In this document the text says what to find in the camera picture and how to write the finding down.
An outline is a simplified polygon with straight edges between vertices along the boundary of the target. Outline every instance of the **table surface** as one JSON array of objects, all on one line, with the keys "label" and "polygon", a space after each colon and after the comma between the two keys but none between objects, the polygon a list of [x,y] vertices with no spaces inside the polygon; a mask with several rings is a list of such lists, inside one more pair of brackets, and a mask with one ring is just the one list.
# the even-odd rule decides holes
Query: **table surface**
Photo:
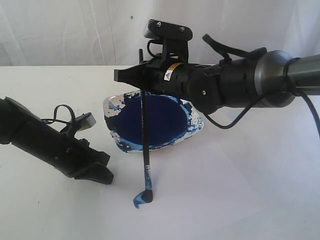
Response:
[{"label": "table surface", "polygon": [[[103,118],[103,100],[134,90],[113,81],[123,66],[0,67],[0,98],[41,118],[59,104],[97,124],[77,138],[111,155],[112,185],[63,176],[0,145],[2,239],[319,239],[320,142],[302,99],[286,108],[252,109],[234,128],[205,128],[151,153],[154,201],[133,206],[144,189],[141,153],[121,152]],[[320,109],[320,98],[311,98]],[[229,123],[240,109],[213,114]],[[59,113],[68,120],[67,111]]]}]

